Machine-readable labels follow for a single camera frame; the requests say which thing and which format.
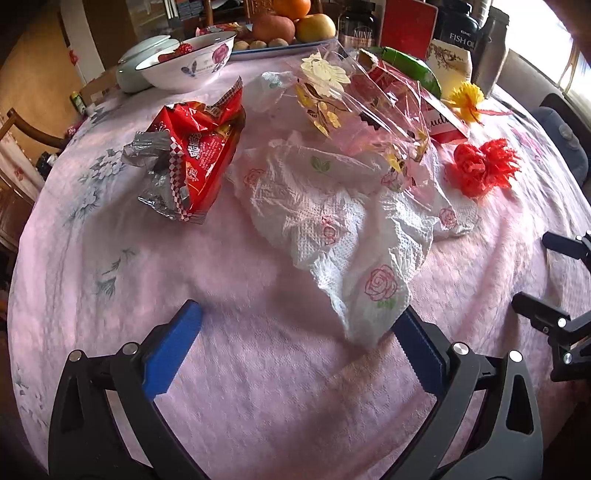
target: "white bowl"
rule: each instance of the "white bowl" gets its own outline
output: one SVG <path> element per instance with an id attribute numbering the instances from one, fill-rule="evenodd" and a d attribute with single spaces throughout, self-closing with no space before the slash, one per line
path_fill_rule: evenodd
<path id="1" fill-rule="evenodd" d="M 190 38 L 194 51 L 171 60 L 158 62 L 158 56 L 172 53 L 165 48 L 142 61 L 135 70 L 155 87 L 173 93 L 187 93 L 208 84 L 228 62 L 236 32 L 208 33 Z"/>
<path id="2" fill-rule="evenodd" d="M 135 93 L 150 88 L 152 85 L 135 68 L 153 54 L 170 47 L 174 49 L 178 44 L 178 40 L 170 38 L 170 35 L 159 35 L 147 38 L 126 51 L 119 60 L 115 72 L 121 90 L 125 93 Z"/>

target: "crumpled paper towel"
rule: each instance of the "crumpled paper towel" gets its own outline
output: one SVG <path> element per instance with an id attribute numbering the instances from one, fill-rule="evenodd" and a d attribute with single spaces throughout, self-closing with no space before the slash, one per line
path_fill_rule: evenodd
<path id="1" fill-rule="evenodd" d="M 398 173 L 379 154 L 339 154 L 310 126 L 295 97 L 278 98 L 266 77 L 245 87 L 245 107 L 250 99 L 249 111 L 256 105 L 258 113 L 249 113 L 244 137 L 250 140 L 226 175 L 257 231 L 309 270 L 329 296 L 347 338 L 374 346 L 410 304 L 408 283 L 434 235 L 472 230 L 476 204 L 443 191 L 434 148 L 424 160 L 433 182 L 412 194 L 392 191 Z M 271 95 L 262 92 L 265 82 Z M 272 98 L 269 110 L 261 108 L 265 98 Z"/>

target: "black jar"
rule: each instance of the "black jar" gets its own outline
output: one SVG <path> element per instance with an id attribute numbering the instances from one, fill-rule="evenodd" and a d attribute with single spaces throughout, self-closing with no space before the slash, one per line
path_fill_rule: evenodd
<path id="1" fill-rule="evenodd" d="M 472 6 L 462 0 L 428 0 L 439 11 L 433 38 L 474 51 L 478 38 L 478 22 L 470 17 Z"/>
<path id="2" fill-rule="evenodd" d="M 375 3 L 349 0 L 339 15 L 339 41 L 344 48 L 373 47 L 377 39 Z"/>

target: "blue gripper pad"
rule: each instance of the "blue gripper pad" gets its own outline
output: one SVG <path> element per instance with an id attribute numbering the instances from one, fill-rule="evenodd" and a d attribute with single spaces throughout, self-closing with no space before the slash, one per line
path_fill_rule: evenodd
<path id="1" fill-rule="evenodd" d="M 144 365 L 143 389 L 150 401 L 166 393 L 197 335 L 201 331 L 201 307 L 187 300 L 170 321 L 168 331 Z"/>
<path id="2" fill-rule="evenodd" d="M 446 366 L 431 340 L 408 309 L 394 322 L 391 330 L 413 368 L 423 390 L 437 398 L 446 392 L 443 379 Z"/>

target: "pink tablecloth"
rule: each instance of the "pink tablecloth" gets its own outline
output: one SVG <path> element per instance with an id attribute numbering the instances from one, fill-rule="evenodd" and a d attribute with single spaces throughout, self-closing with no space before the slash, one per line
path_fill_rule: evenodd
<path id="1" fill-rule="evenodd" d="M 238 75 L 248 83 L 281 69 L 278 60 L 232 63 L 202 92 L 131 96 L 87 122 L 53 168 L 21 238 L 9 303 L 15 394 L 45 465 L 67 354 L 108 355 L 141 341 L 187 298 L 202 304 L 203 330 L 156 403 L 213 480 L 379 478 L 427 415 L 433 400 L 395 338 L 369 352 L 347 343 L 329 299 L 257 234 L 231 185 L 205 225 L 173 222 L 137 201 L 143 172 L 119 160 L 163 104 L 211 102 Z M 547 230 L 585 231 L 591 208 L 531 117 L 485 124 L 474 127 L 473 141 L 508 137 L 522 173 L 513 190 L 496 189 L 481 202 L 473 232 L 433 245 L 411 285 L 413 305 L 477 353 L 523 352 L 548 442 L 581 390 L 550 382 L 545 336 L 508 306 L 525 290 L 574 315 L 591 308 L 582 263 L 540 243 Z M 243 133 L 264 134 L 264 125 L 251 124 Z M 460 430 L 452 453 L 467 432 Z"/>

